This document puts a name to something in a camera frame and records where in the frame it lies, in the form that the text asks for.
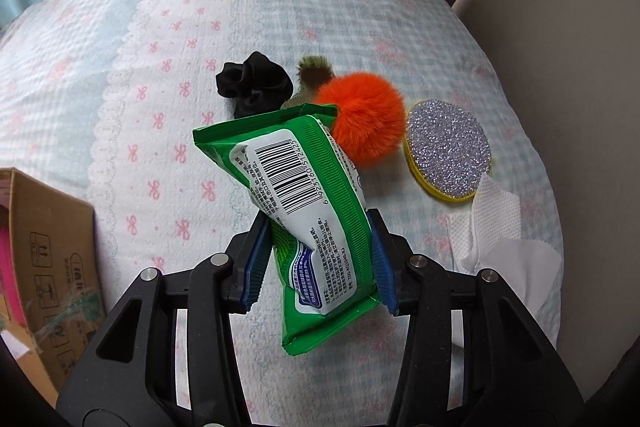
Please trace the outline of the cardboard box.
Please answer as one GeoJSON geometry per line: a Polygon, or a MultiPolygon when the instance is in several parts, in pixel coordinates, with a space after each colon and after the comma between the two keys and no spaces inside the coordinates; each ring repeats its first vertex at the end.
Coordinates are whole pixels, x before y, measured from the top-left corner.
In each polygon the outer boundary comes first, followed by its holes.
{"type": "Polygon", "coordinates": [[[92,206],[3,168],[1,339],[47,403],[104,319],[92,206]]]}

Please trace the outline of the white tissue paper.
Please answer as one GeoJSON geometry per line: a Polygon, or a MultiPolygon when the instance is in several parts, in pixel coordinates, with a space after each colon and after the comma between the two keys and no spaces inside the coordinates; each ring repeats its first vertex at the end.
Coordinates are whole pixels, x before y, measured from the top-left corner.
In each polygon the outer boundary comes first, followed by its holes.
{"type": "Polygon", "coordinates": [[[471,207],[448,216],[454,271],[497,271],[531,314],[547,301],[561,268],[549,244],[523,239],[520,198],[484,174],[471,207]]]}

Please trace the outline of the green wet wipes pack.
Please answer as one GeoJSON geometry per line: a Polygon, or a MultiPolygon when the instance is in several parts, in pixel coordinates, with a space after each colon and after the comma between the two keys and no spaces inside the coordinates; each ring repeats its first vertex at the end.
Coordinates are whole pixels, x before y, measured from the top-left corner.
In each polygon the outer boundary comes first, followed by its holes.
{"type": "Polygon", "coordinates": [[[282,347],[302,355],[380,302],[359,173],[331,134],[337,108],[305,103],[195,129],[195,146],[271,221],[282,347]]]}

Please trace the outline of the black scrunchie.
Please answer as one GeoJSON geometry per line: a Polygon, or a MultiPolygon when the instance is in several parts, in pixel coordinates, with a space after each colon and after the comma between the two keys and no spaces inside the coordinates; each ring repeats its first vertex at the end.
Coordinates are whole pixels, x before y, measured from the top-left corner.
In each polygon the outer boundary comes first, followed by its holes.
{"type": "Polygon", "coordinates": [[[224,63],[216,75],[217,92],[234,102],[235,119],[278,110],[293,95],[293,83],[279,64],[254,51],[242,63],[224,63]]]}

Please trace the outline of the orange fluffy pompom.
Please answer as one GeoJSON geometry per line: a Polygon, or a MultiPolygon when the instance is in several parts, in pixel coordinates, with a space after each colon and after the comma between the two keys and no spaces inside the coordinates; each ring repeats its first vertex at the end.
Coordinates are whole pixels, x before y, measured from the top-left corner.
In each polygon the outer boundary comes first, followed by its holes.
{"type": "Polygon", "coordinates": [[[333,78],[318,90],[314,103],[337,108],[332,136],[358,168],[395,153],[404,137],[404,99],[388,80],[372,72],[333,78]]]}

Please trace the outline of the silver glitter oval pad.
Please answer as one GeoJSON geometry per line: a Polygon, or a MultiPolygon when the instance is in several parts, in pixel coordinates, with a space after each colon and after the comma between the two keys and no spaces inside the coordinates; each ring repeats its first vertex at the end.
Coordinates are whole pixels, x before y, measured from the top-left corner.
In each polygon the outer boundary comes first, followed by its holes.
{"type": "Polygon", "coordinates": [[[404,152],[420,187],[454,204],[474,197],[492,161],[487,135],[475,116],[437,98],[409,109],[404,152]]]}

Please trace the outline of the olive green plush piece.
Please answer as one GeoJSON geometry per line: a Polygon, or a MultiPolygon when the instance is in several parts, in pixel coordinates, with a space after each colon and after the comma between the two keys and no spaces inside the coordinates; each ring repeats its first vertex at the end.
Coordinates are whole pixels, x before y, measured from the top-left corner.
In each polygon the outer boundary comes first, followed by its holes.
{"type": "Polygon", "coordinates": [[[322,55],[303,56],[297,65],[298,87],[281,106],[286,109],[314,101],[319,89],[334,78],[329,60],[322,55]]]}

